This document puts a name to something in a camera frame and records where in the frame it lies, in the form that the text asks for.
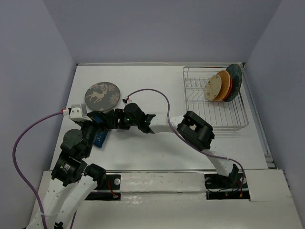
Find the dark blue patterned plate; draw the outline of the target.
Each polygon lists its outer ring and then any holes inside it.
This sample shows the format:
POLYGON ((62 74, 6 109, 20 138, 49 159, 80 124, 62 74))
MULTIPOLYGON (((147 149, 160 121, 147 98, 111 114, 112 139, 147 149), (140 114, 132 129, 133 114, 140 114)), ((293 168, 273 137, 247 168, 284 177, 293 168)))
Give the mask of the dark blue patterned plate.
POLYGON ((103 122, 101 118, 95 116, 94 121, 98 124, 98 131, 95 136, 93 145, 97 148, 102 148, 103 143, 106 140, 106 136, 109 132, 107 125, 103 122))

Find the teal glazed ceramic plate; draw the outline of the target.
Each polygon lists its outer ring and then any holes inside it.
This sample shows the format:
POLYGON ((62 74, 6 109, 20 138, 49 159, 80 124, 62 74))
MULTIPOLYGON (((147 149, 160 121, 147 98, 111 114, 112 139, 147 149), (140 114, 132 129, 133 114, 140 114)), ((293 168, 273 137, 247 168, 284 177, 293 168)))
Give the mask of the teal glazed ceramic plate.
POLYGON ((231 64, 226 68, 226 71, 230 74, 232 78, 232 89, 229 95, 224 99, 225 102, 230 102, 235 99, 238 95, 241 85, 242 85, 242 71, 238 64, 231 64))

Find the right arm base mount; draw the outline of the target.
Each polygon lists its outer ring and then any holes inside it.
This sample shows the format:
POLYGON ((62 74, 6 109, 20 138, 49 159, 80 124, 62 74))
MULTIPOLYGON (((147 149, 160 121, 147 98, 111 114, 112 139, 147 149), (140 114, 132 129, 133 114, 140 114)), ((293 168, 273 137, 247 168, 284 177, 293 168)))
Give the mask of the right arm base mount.
POLYGON ((246 177, 243 177, 242 173, 237 174, 236 181, 234 182, 229 177, 223 177, 217 173, 205 174, 204 186, 207 200, 250 200, 246 177))

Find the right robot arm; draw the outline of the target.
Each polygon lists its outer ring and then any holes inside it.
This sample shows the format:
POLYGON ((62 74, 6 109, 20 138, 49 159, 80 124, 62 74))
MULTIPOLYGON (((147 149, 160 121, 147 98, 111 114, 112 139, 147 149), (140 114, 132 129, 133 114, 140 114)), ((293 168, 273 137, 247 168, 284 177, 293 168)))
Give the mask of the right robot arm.
POLYGON ((239 169, 236 163, 225 155, 211 150, 211 143, 215 137, 213 127, 192 111, 182 116, 162 117, 145 114, 137 104, 129 103, 123 109, 115 109, 114 126, 125 130, 135 126, 145 134, 176 134, 190 147, 208 157, 224 187, 230 187, 237 181, 239 169))

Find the cream patterned small plate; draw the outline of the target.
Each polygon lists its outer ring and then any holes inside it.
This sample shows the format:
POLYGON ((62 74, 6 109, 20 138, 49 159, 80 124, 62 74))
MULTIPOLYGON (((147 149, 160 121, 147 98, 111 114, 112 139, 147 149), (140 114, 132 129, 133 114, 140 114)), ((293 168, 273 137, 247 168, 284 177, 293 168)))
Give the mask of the cream patterned small plate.
POLYGON ((204 96, 208 101, 212 101, 219 94, 222 87, 222 80, 219 75, 212 76, 205 85, 204 96))

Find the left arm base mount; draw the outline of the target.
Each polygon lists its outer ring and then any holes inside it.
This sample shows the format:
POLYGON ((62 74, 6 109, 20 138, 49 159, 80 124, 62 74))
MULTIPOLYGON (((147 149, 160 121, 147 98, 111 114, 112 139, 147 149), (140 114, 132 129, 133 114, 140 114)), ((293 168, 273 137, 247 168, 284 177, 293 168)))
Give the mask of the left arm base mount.
POLYGON ((121 200, 121 175, 107 174, 105 181, 90 192, 87 201, 120 201, 121 200))

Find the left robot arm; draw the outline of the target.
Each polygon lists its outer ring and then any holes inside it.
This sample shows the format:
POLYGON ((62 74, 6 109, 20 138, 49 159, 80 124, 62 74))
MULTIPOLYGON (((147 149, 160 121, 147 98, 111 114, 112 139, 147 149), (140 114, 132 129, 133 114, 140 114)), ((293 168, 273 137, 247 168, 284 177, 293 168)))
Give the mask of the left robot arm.
POLYGON ((81 128, 65 133, 44 200, 39 201, 39 209, 27 226, 29 229, 71 226, 82 202, 95 188, 103 187, 106 181, 104 168, 84 161, 91 153, 99 124, 80 108, 66 108, 62 114, 81 128))

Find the woven bamboo round plate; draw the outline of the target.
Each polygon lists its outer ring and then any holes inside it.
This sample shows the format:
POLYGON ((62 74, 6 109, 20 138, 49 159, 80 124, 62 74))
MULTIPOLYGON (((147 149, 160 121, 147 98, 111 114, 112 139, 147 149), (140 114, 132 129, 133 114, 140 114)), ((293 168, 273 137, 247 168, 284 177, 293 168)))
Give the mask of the woven bamboo round plate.
POLYGON ((229 87, 230 87, 230 74, 226 70, 221 70, 217 73, 218 76, 221 78, 221 89, 218 95, 213 99, 213 101, 223 101, 224 97, 226 96, 229 87))

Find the orange plastic plate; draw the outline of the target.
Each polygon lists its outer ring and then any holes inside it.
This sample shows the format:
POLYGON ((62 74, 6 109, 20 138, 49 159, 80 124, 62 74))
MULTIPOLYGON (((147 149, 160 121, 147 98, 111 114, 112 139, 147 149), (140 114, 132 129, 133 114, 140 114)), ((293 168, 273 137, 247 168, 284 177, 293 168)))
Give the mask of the orange plastic plate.
POLYGON ((224 97, 223 101, 224 101, 225 99, 227 99, 227 97, 230 95, 230 93, 231 93, 231 91, 232 91, 232 87, 233 87, 233 80, 232 80, 232 77, 230 77, 230 87, 229 87, 229 90, 228 90, 226 96, 224 97))

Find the grey reindeer pattern plate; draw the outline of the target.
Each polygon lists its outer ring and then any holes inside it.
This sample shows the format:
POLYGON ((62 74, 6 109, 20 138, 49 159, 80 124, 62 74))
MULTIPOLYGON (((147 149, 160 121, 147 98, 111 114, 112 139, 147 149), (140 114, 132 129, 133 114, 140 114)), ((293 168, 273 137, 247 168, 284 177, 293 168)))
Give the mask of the grey reindeer pattern plate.
POLYGON ((100 82, 92 85, 85 93, 85 104, 93 111, 113 109, 121 97, 120 89, 113 83, 100 82))

